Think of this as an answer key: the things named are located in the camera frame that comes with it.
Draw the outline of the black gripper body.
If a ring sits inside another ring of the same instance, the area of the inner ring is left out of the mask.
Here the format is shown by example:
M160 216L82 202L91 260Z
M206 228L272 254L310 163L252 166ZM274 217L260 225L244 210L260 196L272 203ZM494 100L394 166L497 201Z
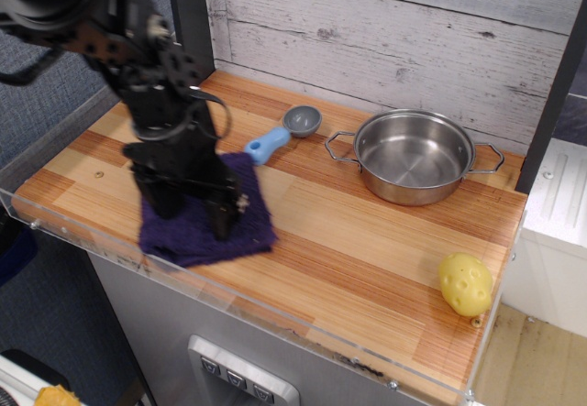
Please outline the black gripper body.
M198 125L160 140L142 140L123 147L133 167L145 167L173 185L184 197L203 201L241 200L243 214L249 199L236 172L216 153L216 138Z

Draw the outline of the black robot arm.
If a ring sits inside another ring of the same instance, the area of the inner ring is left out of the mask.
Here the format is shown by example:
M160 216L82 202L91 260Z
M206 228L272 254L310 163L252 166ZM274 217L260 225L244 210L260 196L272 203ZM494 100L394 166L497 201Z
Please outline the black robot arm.
M44 49L29 66L3 73L2 83L28 85L63 53L84 56L131 113L136 141L123 152L143 198L170 219L185 195L197 197L214 236L229 236L247 203L216 152L216 98L200 90L193 58L151 0L1 0L1 28Z

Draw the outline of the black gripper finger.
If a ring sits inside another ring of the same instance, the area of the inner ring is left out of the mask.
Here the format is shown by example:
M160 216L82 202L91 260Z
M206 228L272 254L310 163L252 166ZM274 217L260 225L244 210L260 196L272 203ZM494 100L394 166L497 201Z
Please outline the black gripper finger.
M171 219L182 210L182 194L155 171L133 167L132 173L143 199L159 217Z
M228 240L233 226L243 214L239 197L227 202L206 200L205 212L213 235L219 241Z

